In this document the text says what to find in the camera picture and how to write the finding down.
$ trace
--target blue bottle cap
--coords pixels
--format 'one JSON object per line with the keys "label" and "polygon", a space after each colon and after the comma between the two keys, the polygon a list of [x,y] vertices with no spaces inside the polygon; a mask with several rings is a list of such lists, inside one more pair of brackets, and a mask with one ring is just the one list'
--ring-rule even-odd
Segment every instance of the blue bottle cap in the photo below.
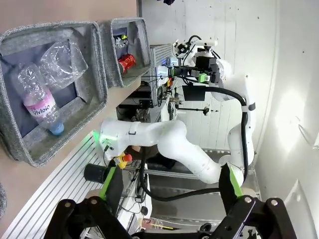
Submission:
{"label": "blue bottle cap", "polygon": [[50,131],[53,135],[59,136],[64,131],[64,124],[62,122],[58,122],[50,128]]}

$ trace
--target bottle cap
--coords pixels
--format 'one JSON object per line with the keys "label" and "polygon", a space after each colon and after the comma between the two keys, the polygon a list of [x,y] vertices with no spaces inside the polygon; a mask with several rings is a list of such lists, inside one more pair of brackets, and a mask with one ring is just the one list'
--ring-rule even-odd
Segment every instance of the bottle cap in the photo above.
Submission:
{"label": "bottle cap", "polygon": [[59,136],[64,131],[64,124],[62,122],[59,122],[49,129],[51,133],[55,136]]}
{"label": "bottle cap", "polygon": [[132,156],[130,154],[123,156],[123,161],[132,162],[133,161]]}

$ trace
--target brown table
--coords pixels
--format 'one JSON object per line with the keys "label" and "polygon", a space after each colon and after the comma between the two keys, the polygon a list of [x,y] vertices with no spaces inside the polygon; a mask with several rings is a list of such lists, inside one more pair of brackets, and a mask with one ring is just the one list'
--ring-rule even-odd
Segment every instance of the brown table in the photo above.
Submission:
{"label": "brown table", "polygon": [[[11,0],[0,1],[0,32],[10,28],[59,20],[107,20],[136,16],[135,0]],[[0,182],[7,195],[7,208],[0,220],[0,237],[13,219],[60,162],[103,119],[114,112],[127,96],[141,84],[137,79],[128,88],[109,89],[107,106],[68,142],[44,167],[34,168],[24,162],[9,159],[0,148]]]}

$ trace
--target white wall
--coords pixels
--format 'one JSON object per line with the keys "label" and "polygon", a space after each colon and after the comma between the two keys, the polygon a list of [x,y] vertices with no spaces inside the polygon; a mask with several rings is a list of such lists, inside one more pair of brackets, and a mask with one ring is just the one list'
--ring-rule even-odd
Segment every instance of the white wall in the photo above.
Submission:
{"label": "white wall", "polygon": [[[257,148],[268,103],[276,38],[276,0],[176,0],[171,6],[162,1],[143,0],[150,44],[174,43],[197,34],[206,41],[218,41],[214,48],[229,61],[235,73],[250,73],[256,87],[257,127],[253,135]],[[210,102],[186,103],[188,108],[203,108]],[[236,100],[212,100],[218,112],[206,118],[188,112],[183,118],[187,138],[203,148],[228,149],[227,133],[241,120]]]}
{"label": "white wall", "polygon": [[299,180],[317,231],[319,152],[312,144],[319,132],[318,12],[317,0],[280,1],[277,75],[256,165],[263,199],[285,199]]}

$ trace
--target slotted metal plate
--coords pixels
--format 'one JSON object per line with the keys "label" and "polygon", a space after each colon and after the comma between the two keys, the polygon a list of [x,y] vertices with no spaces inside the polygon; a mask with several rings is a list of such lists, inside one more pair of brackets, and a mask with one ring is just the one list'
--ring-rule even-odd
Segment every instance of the slotted metal plate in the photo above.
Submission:
{"label": "slotted metal plate", "polygon": [[102,188],[102,184],[86,181],[83,175],[88,163],[102,162],[102,154],[90,133],[42,183],[2,238],[43,238],[59,201],[68,198],[79,203],[90,190]]}

